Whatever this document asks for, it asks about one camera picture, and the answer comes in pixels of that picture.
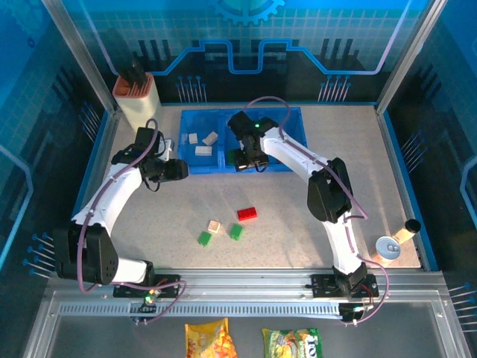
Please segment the silver tin can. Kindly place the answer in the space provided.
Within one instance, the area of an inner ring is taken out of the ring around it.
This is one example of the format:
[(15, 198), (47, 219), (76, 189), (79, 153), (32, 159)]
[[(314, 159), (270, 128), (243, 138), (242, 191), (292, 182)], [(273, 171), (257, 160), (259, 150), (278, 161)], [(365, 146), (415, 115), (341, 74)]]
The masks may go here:
[(383, 266), (387, 266), (394, 260), (398, 259), (401, 254), (401, 247), (394, 238), (390, 236), (382, 236), (377, 239), (375, 244), (375, 252), (372, 260)]

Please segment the yellow snack bag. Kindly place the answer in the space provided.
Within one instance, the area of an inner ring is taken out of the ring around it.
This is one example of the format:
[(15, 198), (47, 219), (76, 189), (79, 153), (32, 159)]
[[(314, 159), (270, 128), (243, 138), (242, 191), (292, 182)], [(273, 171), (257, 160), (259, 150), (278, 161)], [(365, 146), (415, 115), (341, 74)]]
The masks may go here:
[(186, 324), (186, 358), (238, 358), (229, 332), (229, 320)]

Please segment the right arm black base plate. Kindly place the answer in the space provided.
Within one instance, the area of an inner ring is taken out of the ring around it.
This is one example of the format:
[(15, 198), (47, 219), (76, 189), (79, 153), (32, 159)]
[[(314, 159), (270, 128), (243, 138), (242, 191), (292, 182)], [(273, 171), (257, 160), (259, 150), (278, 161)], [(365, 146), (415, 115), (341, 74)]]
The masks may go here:
[(376, 276), (368, 274), (365, 279), (349, 293), (345, 293), (335, 282), (333, 274), (313, 274), (308, 287), (314, 298), (378, 298), (379, 288)]

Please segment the white knife block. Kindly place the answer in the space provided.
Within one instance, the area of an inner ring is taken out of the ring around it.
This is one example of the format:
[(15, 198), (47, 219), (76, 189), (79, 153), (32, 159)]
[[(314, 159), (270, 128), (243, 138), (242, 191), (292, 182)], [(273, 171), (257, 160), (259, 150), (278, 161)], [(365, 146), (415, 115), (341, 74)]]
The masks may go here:
[(122, 77), (117, 77), (113, 87), (113, 97), (134, 131), (144, 127), (145, 123), (154, 117), (160, 106), (154, 76), (150, 72), (145, 74), (147, 82), (142, 87), (137, 84), (131, 86)]

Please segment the green snack bag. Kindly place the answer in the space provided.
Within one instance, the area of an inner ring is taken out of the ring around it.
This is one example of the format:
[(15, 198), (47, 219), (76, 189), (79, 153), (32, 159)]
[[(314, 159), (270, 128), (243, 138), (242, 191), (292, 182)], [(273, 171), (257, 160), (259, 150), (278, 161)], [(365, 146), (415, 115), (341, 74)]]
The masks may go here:
[(323, 358), (322, 338), (316, 328), (262, 329), (264, 358)]

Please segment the aluminium frame post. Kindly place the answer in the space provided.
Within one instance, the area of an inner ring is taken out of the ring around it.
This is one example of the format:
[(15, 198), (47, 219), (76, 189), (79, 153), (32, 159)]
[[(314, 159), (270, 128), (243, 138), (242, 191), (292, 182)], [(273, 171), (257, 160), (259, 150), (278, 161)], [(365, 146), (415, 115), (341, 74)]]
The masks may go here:
[(41, 0), (79, 67), (108, 114), (117, 110), (116, 100), (107, 88), (89, 50), (61, 0)]
[(395, 65), (378, 97), (375, 106), (376, 114), (378, 116), (381, 116), (387, 110), (388, 105), (391, 103), (391, 100), (399, 89), (399, 86), (416, 60), (417, 55), (422, 51), (426, 40), (432, 32), (432, 29), (439, 19), (447, 2), (448, 0), (428, 1), (428, 4), (423, 11), (423, 15), (414, 27), (411, 36), (402, 50), (397, 64)]

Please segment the aluminium frame rail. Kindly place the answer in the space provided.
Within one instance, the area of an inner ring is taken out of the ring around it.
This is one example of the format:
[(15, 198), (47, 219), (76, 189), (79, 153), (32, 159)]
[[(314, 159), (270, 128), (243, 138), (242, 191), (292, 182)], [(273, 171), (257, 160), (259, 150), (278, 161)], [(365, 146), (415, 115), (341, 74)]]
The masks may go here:
[[(443, 275), (439, 272), (390, 269), (386, 275), (376, 271), (378, 298), (314, 298), (310, 270), (218, 270), (184, 269), (177, 274), (186, 282), (186, 290), (178, 301), (160, 298), (152, 303), (166, 303), (170, 310), (179, 302), (330, 302), (363, 307), (379, 307), (383, 313), (388, 304), (428, 304), (438, 318), (446, 316), (451, 302)], [(79, 293), (73, 283), (54, 278), (48, 285), (42, 307), (47, 318), (59, 316), (62, 303), (143, 303), (142, 298), (116, 298), (113, 288), (100, 287), (88, 295)]]

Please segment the spice bottle with black cap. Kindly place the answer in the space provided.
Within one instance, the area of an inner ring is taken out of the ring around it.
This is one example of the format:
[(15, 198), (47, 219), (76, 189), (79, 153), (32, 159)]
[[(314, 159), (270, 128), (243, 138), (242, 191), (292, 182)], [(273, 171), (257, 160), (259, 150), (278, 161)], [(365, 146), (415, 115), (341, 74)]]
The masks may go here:
[(400, 228), (391, 237), (395, 239), (400, 245), (408, 240), (412, 239), (416, 233), (421, 230), (421, 223), (416, 219), (409, 219), (405, 222), (404, 226)]

